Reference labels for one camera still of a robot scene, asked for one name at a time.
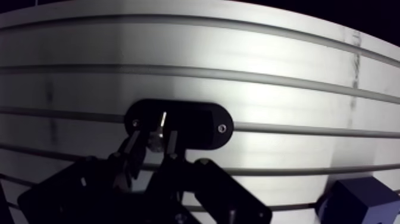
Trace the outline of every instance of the horizontal rail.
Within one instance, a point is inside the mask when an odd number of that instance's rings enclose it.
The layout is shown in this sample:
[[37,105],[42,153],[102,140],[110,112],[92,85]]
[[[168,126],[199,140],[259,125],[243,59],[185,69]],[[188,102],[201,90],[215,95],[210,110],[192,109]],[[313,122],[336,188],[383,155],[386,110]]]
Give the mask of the horizontal rail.
[[[34,108],[0,107],[0,114],[45,117],[54,119],[85,120],[92,122],[123,123],[124,116],[118,114],[99,114],[72,111],[44,110]],[[281,133],[287,135],[341,136],[359,138],[399,138],[400,132],[381,132],[375,130],[337,129],[330,127],[309,127],[294,125],[271,125],[235,122],[237,132]]]
[[82,24],[101,23],[153,23],[153,24],[184,24],[191,26],[218,27],[233,30],[246,30],[249,32],[263,33],[284,38],[296,39],[299,41],[328,46],[330,48],[359,54],[386,64],[400,68],[400,61],[385,55],[360,48],[345,42],[325,38],[298,30],[287,29],[267,24],[240,21],[226,18],[214,18],[193,15],[163,15],[163,14],[128,14],[128,15],[95,15],[73,18],[59,18],[55,20],[37,21],[32,23],[18,24],[15,26],[3,27],[1,33],[21,31],[23,29],[49,28],[54,26],[73,26]]
[[271,125],[235,122],[237,132],[281,133],[290,135],[318,135],[360,138],[400,138],[400,132],[381,132],[376,130],[340,129],[293,125]]
[[[291,211],[291,210],[303,210],[303,209],[313,209],[315,203],[306,203],[306,204],[288,204],[282,206],[268,206],[271,211]],[[207,212],[201,206],[185,206],[191,212]]]
[[36,185],[36,183],[33,183],[31,181],[25,181],[25,180],[15,178],[12,176],[8,176],[8,175],[2,174],[2,173],[0,173],[0,179],[8,181],[8,182],[12,182],[12,183],[17,183],[22,186],[28,186],[30,188]]
[[309,89],[334,94],[349,95],[373,99],[377,101],[400,104],[400,98],[377,92],[354,89],[329,83],[316,82],[292,77],[275,76],[262,73],[231,71],[219,69],[204,69],[177,66],[150,65],[51,65],[51,66],[15,66],[0,67],[0,74],[44,74],[44,73],[131,73],[157,76],[193,77],[199,79],[218,79],[238,82],[260,83],[292,88]]
[[[24,186],[33,186],[36,183],[31,183],[29,181],[24,181],[18,178],[10,177],[0,173],[0,179],[14,182]],[[400,194],[400,189],[394,191],[397,194]],[[19,206],[9,203],[10,207],[15,209],[19,209]],[[205,209],[201,206],[185,206],[191,212],[206,212]],[[269,206],[272,211],[290,211],[290,210],[302,210],[302,209],[313,209],[315,207],[315,203],[303,203],[303,204],[289,204],[289,205],[281,205],[281,206]]]
[[[55,153],[46,150],[38,150],[27,147],[17,147],[14,145],[0,144],[0,150],[8,150],[16,153],[24,153],[45,158],[53,158],[65,161],[77,161],[83,156]],[[142,170],[156,171],[158,164],[144,164]],[[310,169],[247,169],[247,168],[224,168],[232,176],[314,176],[314,175],[337,175],[343,173],[364,173],[384,170],[400,169],[400,163],[375,165],[375,166],[349,166],[349,167],[327,167]]]

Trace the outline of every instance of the screw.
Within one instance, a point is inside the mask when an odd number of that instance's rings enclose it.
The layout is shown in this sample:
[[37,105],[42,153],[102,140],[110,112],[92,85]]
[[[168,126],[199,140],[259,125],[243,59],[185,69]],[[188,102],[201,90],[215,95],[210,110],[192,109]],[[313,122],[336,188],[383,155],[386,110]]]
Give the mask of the screw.
[[133,127],[138,127],[139,126],[139,120],[133,120],[132,121]]
[[226,129],[226,125],[218,125],[218,132],[225,133]]
[[172,158],[173,160],[175,160],[177,157],[178,155],[175,153],[170,154],[170,158]]
[[184,214],[176,214],[175,216],[175,220],[179,223],[179,224],[184,224],[186,219],[188,219]]

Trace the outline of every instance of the blue cube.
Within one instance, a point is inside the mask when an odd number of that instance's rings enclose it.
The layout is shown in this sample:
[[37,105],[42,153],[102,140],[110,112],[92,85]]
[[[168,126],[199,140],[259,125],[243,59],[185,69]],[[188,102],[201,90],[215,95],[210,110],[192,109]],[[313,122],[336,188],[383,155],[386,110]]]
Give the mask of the blue cube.
[[321,224],[393,224],[400,197],[374,177],[336,181],[318,209]]

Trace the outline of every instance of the black bracket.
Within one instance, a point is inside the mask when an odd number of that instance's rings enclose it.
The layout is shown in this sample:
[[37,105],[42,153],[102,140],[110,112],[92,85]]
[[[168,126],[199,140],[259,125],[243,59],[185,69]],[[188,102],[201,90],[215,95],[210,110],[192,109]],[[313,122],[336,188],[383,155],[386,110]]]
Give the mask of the black bracket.
[[136,130],[160,129],[167,145],[172,131],[179,133],[177,147],[214,150],[226,144],[233,133],[228,111],[214,103],[144,99],[133,104],[124,119],[129,135]]

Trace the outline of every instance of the white backdrop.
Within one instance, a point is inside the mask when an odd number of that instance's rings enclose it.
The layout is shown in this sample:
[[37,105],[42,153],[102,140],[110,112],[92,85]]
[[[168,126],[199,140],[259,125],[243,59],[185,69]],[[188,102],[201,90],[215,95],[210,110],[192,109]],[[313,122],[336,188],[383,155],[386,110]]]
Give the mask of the white backdrop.
[[[55,21],[83,17],[87,19]],[[190,67],[292,77],[400,97],[397,60],[398,47],[365,33],[230,1],[82,0],[0,15],[0,69],[88,64]],[[124,114],[142,98],[186,99],[217,102],[236,122],[400,132],[400,106],[372,99],[217,79],[45,70],[2,73],[0,105]],[[106,157],[125,136],[121,124],[0,114],[1,143]],[[377,165],[400,163],[399,146],[398,139],[235,132],[223,148],[190,151],[188,159],[210,157],[222,167],[277,169]],[[146,160],[159,163],[161,157],[150,154]],[[0,173],[32,182],[69,164],[0,150]],[[140,181],[150,174],[142,172]],[[399,170],[373,175],[393,190],[400,189]],[[328,178],[236,177],[269,206],[313,203]],[[2,184],[12,203],[27,189]],[[198,204],[190,194],[184,202]],[[26,223],[20,211],[12,209],[12,214],[17,223]],[[195,214],[212,223],[206,214]],[[312,210],[280,211],[273,217],[273,224],[315,222]]]

